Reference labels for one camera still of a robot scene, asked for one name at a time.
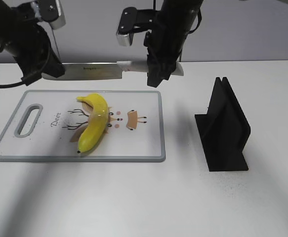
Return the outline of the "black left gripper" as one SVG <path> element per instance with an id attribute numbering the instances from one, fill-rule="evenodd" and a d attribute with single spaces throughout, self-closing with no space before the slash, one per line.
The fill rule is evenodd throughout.
<path id="1" fill-rule="evenodd" d="M 0 0 L 0 53 L 5 50 L 13 56 L 23 73 L 21 81 L 38 81 L 42 74 L 62 76 L 65 69 L 34 16 L 32 1 L 10 7 Z"/>

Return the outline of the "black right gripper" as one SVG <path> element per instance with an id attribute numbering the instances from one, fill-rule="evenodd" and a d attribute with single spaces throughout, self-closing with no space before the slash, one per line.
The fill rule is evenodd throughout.
<path id="1" fill-rule="evenodd" d="M 186 37 L 194 32 L 191 27 L 196 18 L 197 26 L 202 20 L 202 0 L 165 0 L 154 18 L 147 42 L 147 85 L 158 87 L 169 80 L 176 70 L 176 61 Z"/>

